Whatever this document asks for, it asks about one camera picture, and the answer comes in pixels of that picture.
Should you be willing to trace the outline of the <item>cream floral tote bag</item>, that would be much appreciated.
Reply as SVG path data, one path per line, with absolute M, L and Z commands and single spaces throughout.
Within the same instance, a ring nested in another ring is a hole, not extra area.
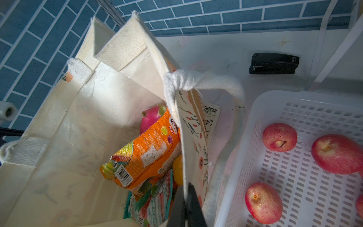
M 201 197 L 208 226 L 222 227 L 230 205 L 218 205 L 230 154 L 242 136 L 245 97 L 241 83 L 212 72 L 190 72 L 160 44 L 138 12 L 118 31 L 98 18 L 65 77 L 57 83 L 21 139 L 1 147 L 1 226 L 122 227 L 128 191 L 105 180 L 100 166 L 138 136 L 140 112 L 166 102 L 181 129 L 184 181 Z M 210 133 L 201 90 L 222 89 L 234 98 L 232 134 L 212 173 L 206 164 Z

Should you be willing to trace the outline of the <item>colourful snack bag top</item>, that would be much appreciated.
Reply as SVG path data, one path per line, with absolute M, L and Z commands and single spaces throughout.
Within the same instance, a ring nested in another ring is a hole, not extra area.
M 100 166 L 100 172 L 139 199 L 167 173 L 180 153 L 177 124 L 165 111 L 145 132 Z

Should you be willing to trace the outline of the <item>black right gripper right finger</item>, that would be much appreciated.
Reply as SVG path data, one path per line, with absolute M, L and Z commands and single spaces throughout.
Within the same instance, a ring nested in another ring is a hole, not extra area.
M 188 227 L 207 227 L 195 187 L 191 183 L 188 184 L 185 209 Z

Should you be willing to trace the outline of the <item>pink dragon fruit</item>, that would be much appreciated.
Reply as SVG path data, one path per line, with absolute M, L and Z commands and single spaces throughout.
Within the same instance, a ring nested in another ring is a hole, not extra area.
M 144 133 L 150 126 L 156 123 L 166 112 L 167 107 L 157 104 L 142 112 L 142 120 L 140 125 L 140 134 Z

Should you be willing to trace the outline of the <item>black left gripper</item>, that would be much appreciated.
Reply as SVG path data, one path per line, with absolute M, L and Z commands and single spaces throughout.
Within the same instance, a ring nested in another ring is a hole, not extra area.
M 17 108 L 9 102 L 1 101 L 1 123 L 12 121 L 17 114 Z M 1 146 L 4 145 L 6 142 L 3 139 L 4 136 L 15 136 L 21 137 L 24 131 L 22 130 L 15 130 L 15 129 L 8 129 L 1 127 Z

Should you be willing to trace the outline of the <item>teal snack bag top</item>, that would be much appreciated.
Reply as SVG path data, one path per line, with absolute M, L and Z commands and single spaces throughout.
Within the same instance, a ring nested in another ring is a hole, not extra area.
M 174 172 L 162 178 L 147 179 L 140 188 L 141 197 L 128 192 L 124 218 L 132 218 L 141 227 L 158 227 L 169 217 L 173 197 Z

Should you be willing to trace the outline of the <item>yellow potato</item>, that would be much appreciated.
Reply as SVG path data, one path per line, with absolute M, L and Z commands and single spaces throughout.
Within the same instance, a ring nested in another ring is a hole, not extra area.
M 174 181 L 178 186 L 183 185 L 183 166 L 180 163 L 173 163 Z

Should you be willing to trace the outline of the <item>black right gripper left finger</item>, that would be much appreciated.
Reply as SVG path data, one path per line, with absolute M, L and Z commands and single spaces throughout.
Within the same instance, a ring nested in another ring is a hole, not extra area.
M 169 216 L 167 227 L 185 227 L 186 220 L 186 206 L 184 199 L 183 187 L 179 186 L 176 194 L 174 204 Z

